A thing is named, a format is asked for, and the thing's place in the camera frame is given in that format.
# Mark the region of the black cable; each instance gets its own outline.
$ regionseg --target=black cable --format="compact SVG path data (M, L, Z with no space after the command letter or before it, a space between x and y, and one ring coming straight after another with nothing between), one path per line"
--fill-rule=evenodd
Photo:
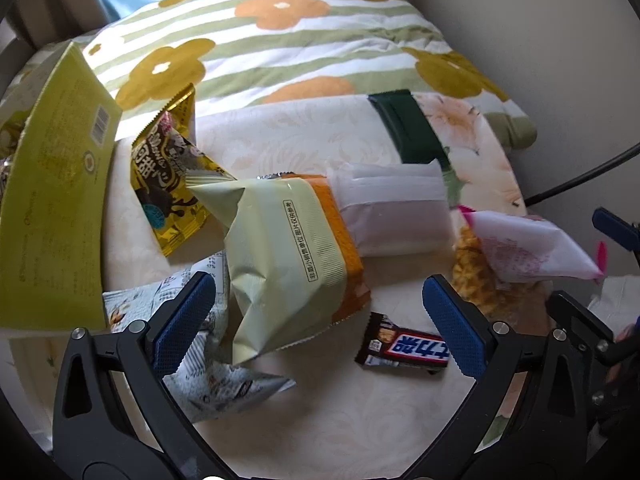
M524 201L524 205L526 207L539 204L543 200L551 198L553 196L559 195L560 193L564 193L570 189L573 189L576 186L580 186L580 184L584 184L590 180L593 180L597 176L601 174L607 173L609 170L613 170L618 167L620 164L631 160L636 155L640 155L640 142L635 146L632 146L626 152L620 153L618 156L615 156L611 160L604 162L603 164L589 170L580 176L572 178L571 180L565 182L564 184L560 184L559 186L553 187L547 191L543 191L542 193L538 193L537 195L531 196Z

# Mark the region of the floral blanket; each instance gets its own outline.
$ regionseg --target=floral blanket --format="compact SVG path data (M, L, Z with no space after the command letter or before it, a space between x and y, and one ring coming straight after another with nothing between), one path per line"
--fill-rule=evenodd
M536 137L523 111L405 0L162 0L108 25L84 54L124 110L118 138L190 82L196 116L409 89L466 100L506 148Z

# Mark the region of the snack pile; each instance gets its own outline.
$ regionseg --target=snack pile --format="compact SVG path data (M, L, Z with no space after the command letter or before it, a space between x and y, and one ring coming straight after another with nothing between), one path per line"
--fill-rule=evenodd
M149 319L196 270L215 278L209 317L178 371L164 378L196 422L293 386L291 379L245 366L363 309L370 290L361 257L452 253L454 233L437 161L348 164L328 176L289 172L236 180L196 147L193 107L189 86L140 133L132 145L130 181L162 254L171 254L209 215L222 226L224 251L162 282L105 293L104 303L116 332L134 319ZM507 315L533 282L553 272L570 267L569 275L585 278L600 272L549 222L466 209L463 215L468 226L456 243L452 284L486 316ZM563 267L556 251L567 248L573 259ZM228 323L232 298L241 314L236 330ZM422 309L420 298L416 304ZM450 355L439 335L371 312L355 361L434 374L447 367Z

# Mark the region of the barcode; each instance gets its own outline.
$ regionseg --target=barcode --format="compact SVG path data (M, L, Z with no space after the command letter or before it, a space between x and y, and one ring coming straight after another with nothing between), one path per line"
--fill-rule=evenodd
M91 129L91 138L98 146L104 143L104 134L109 126L109 114L102 106L98 106L95 114L94 127Z

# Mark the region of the metal screw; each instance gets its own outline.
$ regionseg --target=metal screw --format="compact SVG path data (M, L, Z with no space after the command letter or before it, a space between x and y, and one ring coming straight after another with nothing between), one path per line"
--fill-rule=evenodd
M509 331L509 325L501 321L494 323L494 332L500 335L505 335Z
M129 323L129 326L127 328L129 329L129 332L137 334L138 332L142 332L145 329L145 326L146 323L144 321L142 321L141 319L137 319Z
M602 392L595 392L592 396L591 396L591 401L596 405L599 406L600 404L602 404L602 401L604 400L604 394Z
M84 337L84 334L86 334L86 330L79 326L78 328L75 328L71 333L71 339L82 339Z
M598 341L596 348L598 349L599 352L604 353L609 349L609 343L607 343L606 341L604 341L604 339L602 339Z
M566 339L566 332L560 328L556 328L554 330L554 337L558 340L558 341L564 341Z

